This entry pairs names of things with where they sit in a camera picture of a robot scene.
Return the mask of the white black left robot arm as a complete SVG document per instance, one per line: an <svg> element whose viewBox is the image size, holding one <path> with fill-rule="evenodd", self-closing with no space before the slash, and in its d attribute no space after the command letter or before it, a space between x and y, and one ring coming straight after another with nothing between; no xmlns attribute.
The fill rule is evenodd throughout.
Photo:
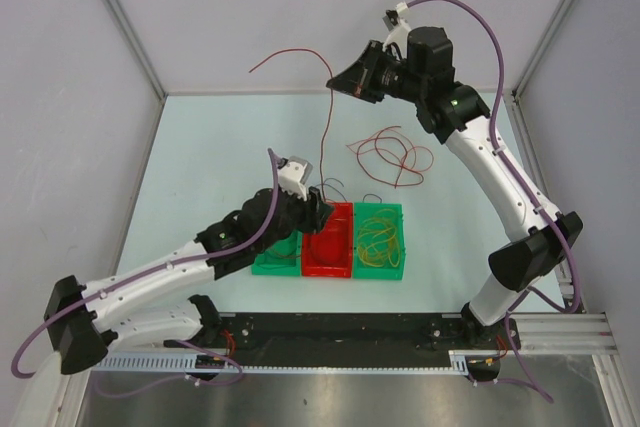
<svg viewBox="0 0 640 427"><path fill-rule="evenodd" d="M52 348L60 356L61 374L76 374L102 361L124 339L117 323L138 309L249 267L294 232L320 233L333 211L315 187L306 198L282 189L262 189L164 259L85 284L73 275L58 280L44 320Z"/></svg>

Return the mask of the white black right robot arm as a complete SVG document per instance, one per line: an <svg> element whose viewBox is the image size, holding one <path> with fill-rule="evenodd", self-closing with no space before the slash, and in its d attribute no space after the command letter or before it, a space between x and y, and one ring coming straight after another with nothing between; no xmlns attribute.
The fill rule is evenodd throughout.
<svg viewBox="0 0 640 427"><path fill-rule="evenodd" d="M372 40L327 86L369 103L392 96L414 104L423 129L461 160L490 200L509 242L489 255L491 273L461 311L463 340L486 347L509 326L508 314L535 282L562 261L575 262L571 248L582 220L541 193L499 138L494 112L474 88L456 81L453 44L444 29L408 31L402 58L391 42Z"/></svg>

